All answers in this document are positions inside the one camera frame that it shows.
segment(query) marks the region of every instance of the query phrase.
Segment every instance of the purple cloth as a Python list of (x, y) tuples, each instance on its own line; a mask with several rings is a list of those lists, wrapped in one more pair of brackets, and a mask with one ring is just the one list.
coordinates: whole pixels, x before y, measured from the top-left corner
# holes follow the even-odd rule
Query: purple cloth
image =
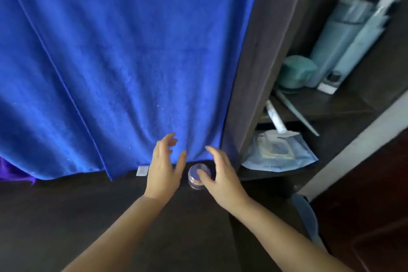
[(35, 183), (36, 178), (13, 166), (7, 160), (0, 157), (0, 182), (4, 181), (31, 181)]

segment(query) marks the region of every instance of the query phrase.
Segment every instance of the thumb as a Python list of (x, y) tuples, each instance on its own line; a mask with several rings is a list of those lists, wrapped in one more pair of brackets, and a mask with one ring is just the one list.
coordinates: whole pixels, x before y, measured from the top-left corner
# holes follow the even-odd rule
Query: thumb
[(211, 177), (208, 176), (206, 172), (204, 172), (201, 169), (198, 169), (197, 174), (200, 177), (201, 182), (207, 189), (213, 186), (214, 181), (211, 179)]

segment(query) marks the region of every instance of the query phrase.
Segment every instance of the blue microfiber towel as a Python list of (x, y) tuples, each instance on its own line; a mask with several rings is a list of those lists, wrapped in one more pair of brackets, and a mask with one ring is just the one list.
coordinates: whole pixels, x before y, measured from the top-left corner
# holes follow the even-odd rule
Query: blue microfiber towel
[(0, 156), (39, 179), (219, 146), (253, 0), (0, 0)]

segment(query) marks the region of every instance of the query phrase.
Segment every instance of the white label tag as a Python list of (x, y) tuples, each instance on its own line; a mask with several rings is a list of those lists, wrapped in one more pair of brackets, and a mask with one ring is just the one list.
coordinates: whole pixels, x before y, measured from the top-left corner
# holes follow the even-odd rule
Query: white label tag
[(149, 166), (138, 166), (136, 176), (145, 177), (149, 171)]

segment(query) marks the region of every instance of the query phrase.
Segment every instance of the wipes package lid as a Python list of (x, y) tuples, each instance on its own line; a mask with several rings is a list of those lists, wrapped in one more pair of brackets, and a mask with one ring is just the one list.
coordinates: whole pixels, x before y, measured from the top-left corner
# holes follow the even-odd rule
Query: wipes package lid
[(255, 134), (242, 165), (251, 170), (284, 172), (317, 160), (298, 132), (279, 134), (276, 130), (268, 130)]

